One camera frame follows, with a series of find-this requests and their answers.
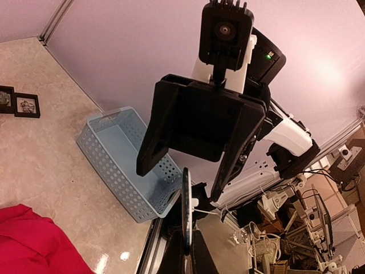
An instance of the beige tabletop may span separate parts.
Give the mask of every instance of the beige tabletop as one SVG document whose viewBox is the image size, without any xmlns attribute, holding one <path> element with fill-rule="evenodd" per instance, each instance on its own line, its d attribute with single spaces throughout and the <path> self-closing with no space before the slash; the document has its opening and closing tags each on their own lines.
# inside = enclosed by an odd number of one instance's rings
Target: beige tabletop
<svg viewBox="0 0 365 274">
<path fill-rule="evenodd" d="M 0 85 L 37 94 L 41 113 L 0 114 L 0 208 L 52 218 L 97 274 L 135 273 L 150 222 L 135 223 L 76 144 L 98 107 L 36 38 L 0 44 Z"/>
</svg>

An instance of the blue plastic basket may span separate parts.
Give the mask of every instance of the blue plastic basket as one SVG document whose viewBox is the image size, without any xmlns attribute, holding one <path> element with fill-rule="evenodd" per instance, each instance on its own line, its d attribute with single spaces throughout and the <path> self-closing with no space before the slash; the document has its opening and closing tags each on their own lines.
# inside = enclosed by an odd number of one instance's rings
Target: blue plastic basket
<svg viewBox="0 0 365 274">
<path fill-rule="evenodd" d="M 144 177 L 136 173 L 146 124 L 132 107 L 87 119 L 77 144 L 115 197 L 138 222 L 166 217 L 180 194 L 182 172 L 165 155 Z"/>
</svg>

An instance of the robotic arm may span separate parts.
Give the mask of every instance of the robotic arm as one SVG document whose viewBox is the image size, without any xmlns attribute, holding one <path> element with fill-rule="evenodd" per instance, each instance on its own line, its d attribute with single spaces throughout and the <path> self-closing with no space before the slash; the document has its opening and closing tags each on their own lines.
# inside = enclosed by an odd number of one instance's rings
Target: robotic arm
<svg viewBox="0 0 365 274">
<path fill-rule="evenodd" d="M 146 175 L 169 148 L 221 161 L 210 196 L 216 202 L 258 140 L 274 142 L 268 155 L 284 179 L 299 174 L 319 152 L 308 129 L 271 99 L 268 85 L 286 58 L 253 21 L 239 0 L 205 5 L 192 78 L 167 75 L 156 84 L 138 175 Z"/>
</svg>

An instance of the camera lens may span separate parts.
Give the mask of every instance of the camera lens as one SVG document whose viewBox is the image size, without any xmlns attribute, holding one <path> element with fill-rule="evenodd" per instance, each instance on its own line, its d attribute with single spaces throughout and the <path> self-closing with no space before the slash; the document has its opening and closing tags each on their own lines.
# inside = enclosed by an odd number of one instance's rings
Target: camera lens
<svg viewBox="0 0 365 274">
<path fill-rule="evenodd" d="M 229 41 L 236 36 L 236 28 L 229 22 L 220 22 L 216 24 L 215 33 L 219 39 Z"/>
</svg>

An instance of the red fabric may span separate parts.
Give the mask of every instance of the red fabric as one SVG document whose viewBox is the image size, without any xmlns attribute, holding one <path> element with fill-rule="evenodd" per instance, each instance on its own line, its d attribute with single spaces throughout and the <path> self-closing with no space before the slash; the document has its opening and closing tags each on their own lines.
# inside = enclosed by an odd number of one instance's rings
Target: red fabric
<svg viewBox="0 0 365 274">
<path fill-rule="evenodd" d="M 93 274 L 66 234 L 25 205 L 0 209 L 0 274 Z"/>
</svg>

